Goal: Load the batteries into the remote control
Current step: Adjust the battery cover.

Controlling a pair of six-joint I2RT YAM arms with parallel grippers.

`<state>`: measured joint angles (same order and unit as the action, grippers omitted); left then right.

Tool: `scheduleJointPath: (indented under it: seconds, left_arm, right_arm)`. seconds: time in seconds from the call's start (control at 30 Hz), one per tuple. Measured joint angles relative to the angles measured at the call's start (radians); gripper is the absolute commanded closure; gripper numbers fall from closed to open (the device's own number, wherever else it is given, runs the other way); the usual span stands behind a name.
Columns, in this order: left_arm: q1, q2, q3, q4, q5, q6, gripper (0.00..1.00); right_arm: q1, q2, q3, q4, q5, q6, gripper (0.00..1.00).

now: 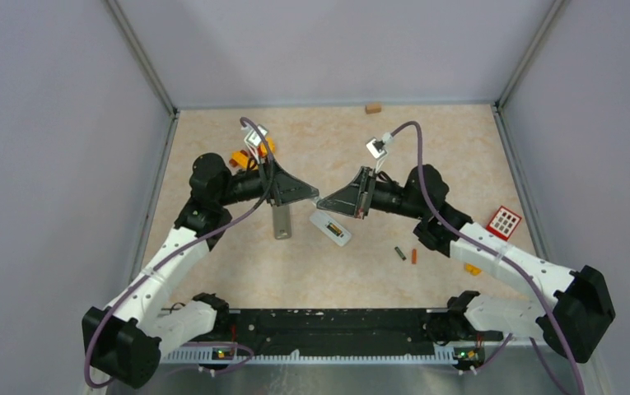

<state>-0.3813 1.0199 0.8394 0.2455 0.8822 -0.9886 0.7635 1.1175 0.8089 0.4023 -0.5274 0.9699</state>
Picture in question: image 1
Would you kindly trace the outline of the grey remote battery cover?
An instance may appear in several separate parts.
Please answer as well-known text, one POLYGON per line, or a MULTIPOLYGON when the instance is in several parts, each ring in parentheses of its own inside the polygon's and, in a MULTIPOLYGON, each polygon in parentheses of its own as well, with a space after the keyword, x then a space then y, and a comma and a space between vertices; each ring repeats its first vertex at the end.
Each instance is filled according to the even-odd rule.
POLYGON ((289 205, 272 207, 273 236, 276 240, 292 237, 292 214, 289 205))

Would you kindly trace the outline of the white remote control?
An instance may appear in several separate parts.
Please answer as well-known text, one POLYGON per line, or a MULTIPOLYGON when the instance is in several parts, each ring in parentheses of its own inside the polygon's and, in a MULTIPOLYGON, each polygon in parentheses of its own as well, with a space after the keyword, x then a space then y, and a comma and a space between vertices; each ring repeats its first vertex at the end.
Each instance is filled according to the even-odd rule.
POLYGON ((352 238, 350 231, 324 211, 315 210, 310 215, 310 222, 340 247, 345 246, 352 238))

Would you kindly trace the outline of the dark green AA battery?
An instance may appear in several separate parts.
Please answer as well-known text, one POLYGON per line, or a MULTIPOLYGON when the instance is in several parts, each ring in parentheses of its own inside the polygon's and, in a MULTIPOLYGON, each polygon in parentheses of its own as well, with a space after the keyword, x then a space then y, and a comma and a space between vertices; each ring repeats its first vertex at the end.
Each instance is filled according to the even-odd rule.
POLYGON ((405 256, 405 254, 403 253, 403 251, 400 249, 400 247, 395 246, 394 247, 394 251, 398 254, 399 258, 403 261, 405 261, 407 259, 407 257, 405 256))

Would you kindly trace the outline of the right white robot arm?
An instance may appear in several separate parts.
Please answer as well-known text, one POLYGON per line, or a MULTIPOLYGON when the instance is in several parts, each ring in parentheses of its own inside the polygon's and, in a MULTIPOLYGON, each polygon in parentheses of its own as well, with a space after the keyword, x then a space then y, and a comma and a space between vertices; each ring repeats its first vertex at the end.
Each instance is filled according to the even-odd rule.
POLYGON ((603 273, 588 265, 563 267, 517 248, 452 207, 449 190, 432 165, 413 168, 405 185, 380 181, 363 166, 352 182, 316 206, 357 219, 370 210, 415 219, 413 233, 424 247, 477 267, 526 296, 508 301, 471 292, 467 304, 448 317, 455 337, 470 339, 478 331, 540 337, 560 356, 588 362, 616 317, 603 273))

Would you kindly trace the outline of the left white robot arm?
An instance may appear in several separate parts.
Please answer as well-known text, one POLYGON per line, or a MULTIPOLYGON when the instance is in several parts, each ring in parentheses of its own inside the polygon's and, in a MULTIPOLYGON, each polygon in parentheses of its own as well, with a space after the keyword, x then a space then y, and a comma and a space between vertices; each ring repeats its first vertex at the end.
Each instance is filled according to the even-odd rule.
POLYGON ((188 341, 205 335, 219 340, 228 333, 226 302, 213 296, 191 300, 177 312, 162 309, 175 288, 225 231, 246 219, 264 202, 287 206, 318 196, 316 187, 286 172, 275 159, 254 170, 232 173, 217 153, 200 155, 192 165, 189 200, 152 260, 103 309, 82 318, 84 374, 91 388, 96 369, 132 388, 144 386, 161 360, 188 341))

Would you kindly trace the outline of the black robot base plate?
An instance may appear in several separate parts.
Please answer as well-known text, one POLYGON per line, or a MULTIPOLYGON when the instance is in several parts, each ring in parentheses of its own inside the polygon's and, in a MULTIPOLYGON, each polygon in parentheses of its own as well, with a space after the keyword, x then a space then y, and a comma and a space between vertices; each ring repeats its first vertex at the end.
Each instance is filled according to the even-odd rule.
POLYGON ((257 356, 430 356, 452 342, 500 342, 445 309, 232 309, 196 342, 235 342, 257 356))

